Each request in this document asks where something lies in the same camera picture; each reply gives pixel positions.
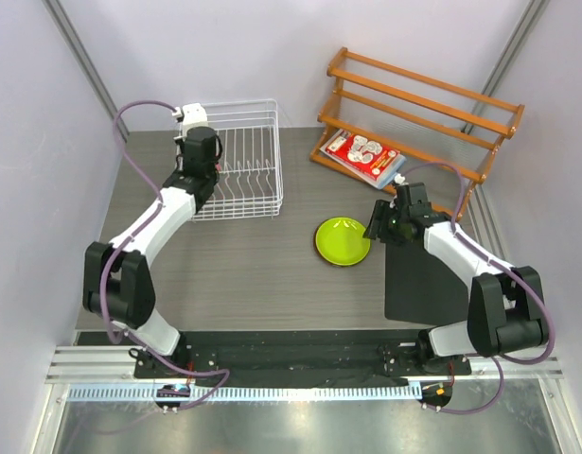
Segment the lime green plate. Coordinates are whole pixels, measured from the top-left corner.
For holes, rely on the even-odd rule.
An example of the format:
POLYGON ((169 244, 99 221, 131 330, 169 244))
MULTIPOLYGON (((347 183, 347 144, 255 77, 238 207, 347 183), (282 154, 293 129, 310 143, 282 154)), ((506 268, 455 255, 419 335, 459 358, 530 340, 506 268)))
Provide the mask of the lime green plate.
POLYGON ((320 257, 337 267, 358 265, 370 253, 371 241, 362 237, 364 229, 353 218, 326 219, 315 230, 320 257))

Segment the red floral plate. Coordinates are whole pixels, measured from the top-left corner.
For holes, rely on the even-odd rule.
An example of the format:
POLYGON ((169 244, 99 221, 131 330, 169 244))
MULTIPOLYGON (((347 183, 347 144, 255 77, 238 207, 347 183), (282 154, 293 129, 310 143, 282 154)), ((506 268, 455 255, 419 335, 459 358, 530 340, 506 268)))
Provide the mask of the red floral plate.
POLYGON ((312 248, 313 248, 313 250, 314 250, 314 253, 315 253, 317 256, 320 256, 320 252, 319 252, 319 249, 318 249, 318 246, 317 246, 317 231, 314 231, 314 232, 312 233, 312 240, 311 240, 311 243, 312 243, 312 248))

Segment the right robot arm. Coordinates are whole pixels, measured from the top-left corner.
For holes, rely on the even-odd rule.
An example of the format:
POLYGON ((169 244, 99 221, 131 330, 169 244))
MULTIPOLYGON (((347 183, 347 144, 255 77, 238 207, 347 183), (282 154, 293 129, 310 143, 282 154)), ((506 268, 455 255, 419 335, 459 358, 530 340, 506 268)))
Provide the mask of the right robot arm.
POLYGON ((467 291, 465 320, 424 331, 414 351, 423 372, 439 372, 450 357, 536 365, 553 353, 556 329, 538 272, 515 267, 466 236, 455 214, 433 208, 423 183, 400 184, 391 201, 376 201, 363 235, 386 245, 420 246, 467 291))

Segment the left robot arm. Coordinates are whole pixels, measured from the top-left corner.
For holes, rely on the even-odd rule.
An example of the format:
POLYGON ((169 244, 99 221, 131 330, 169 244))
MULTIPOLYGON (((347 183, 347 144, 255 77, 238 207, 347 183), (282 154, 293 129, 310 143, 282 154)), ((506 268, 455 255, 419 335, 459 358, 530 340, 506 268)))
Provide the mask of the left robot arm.
POLYGON ((154 203, 121 235, 87 248, 82 295, 86 311, 157 354, 157 367, 170 377, 187 370, 189 354, 185 336, 156 309, 150 265, 213 196, 223 152, 218 134, 207 126, 189 129, 176 143, 176 167, 154 203))

